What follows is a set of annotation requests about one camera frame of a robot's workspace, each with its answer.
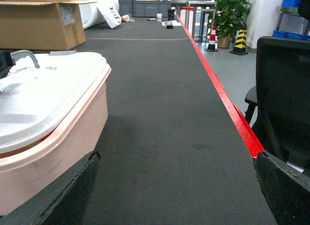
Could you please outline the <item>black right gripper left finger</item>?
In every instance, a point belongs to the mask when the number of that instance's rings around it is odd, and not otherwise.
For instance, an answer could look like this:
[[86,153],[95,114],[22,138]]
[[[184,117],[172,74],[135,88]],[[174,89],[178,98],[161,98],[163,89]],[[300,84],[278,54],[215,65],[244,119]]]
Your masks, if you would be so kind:
[[93,151],[21,206],[1,217],[2,225],[81,225],[89,204],[100,154]]

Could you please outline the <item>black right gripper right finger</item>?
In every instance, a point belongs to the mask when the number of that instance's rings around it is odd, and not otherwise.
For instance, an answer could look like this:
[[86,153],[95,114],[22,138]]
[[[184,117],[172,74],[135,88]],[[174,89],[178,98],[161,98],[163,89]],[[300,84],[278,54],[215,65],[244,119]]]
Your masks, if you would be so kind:
[[299,172],[267,151],[253,160],[265,200],[279,225],[310,223],[310,173]]

